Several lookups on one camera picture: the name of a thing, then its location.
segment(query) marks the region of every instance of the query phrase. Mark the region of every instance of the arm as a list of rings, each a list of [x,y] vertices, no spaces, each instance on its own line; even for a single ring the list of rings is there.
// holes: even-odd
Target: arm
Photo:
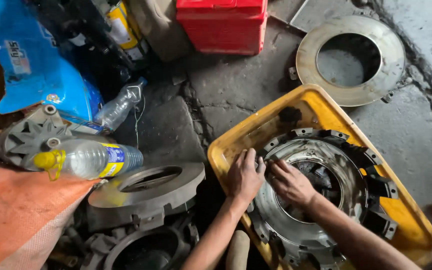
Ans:
[[[184,262],[181,270],[212,270],[228,246],[236,225],[263,184],[266,169],[254,149],[243,150],[234,158],[227,173],[228,196],[209,228]]]
[[[320,225],[357,269],[420,270],[392,245],[340,211],[315,191],[308,178],[282,160],[270,162],[272,186]]]

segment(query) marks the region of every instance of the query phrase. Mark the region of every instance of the yellow plastic tray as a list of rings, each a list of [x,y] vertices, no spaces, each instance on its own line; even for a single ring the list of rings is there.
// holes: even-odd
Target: yellow plastic tray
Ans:
[[[279,111],[287,106],[301,109],[303,119],[298,122],[298,128],[313,127],[344,132],[350,135],[349,143],[369,147],[381,157],[382,164],[376,166],[376,169],[379,174],[391,178],[396,183],[399,193],[399,199],[381,198],[384,211],[399,224],[393,240],[389,242],[419,266],[432,262],[431,223],[374,145],[336,102],[315,84],[305,84],[294,89],[213,141],[209,146],[208,159],[225,193],[228,192],[227,173],[237,153],[251,147],[260,149],[270,138],[295,128],[285,126],[279,121]],[[246,213],[241,218],[241,222],[271,268],[289,267],[279,255],[272,253],[268,244],[260,241]]]

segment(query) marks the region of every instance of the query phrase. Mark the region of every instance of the bottle label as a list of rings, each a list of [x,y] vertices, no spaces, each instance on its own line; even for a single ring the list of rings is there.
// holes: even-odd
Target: bottle label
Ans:
[[[99,177],[114,176],[123,168],[124,152],[116,144],[100,144],[106,148],[109,159],[106,168],[99,174]]]

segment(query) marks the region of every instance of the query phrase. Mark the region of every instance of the red plastic container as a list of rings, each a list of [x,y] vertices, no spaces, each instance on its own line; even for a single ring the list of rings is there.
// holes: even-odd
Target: red plastic container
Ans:
[[[267,0],[177,0],[176,8],[200,52],[255,55],[263,49]]]

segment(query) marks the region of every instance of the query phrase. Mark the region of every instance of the yellow canister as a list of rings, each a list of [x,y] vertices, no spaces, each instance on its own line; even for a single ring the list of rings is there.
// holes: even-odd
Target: yellow canister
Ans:
[[[143,59],[149,47],[143,39],[137,23],[128,18],[128,12],[123,1],[112,7],[106,17],[111,25],[109,35],[121,46],[123,51],[133,61]]]

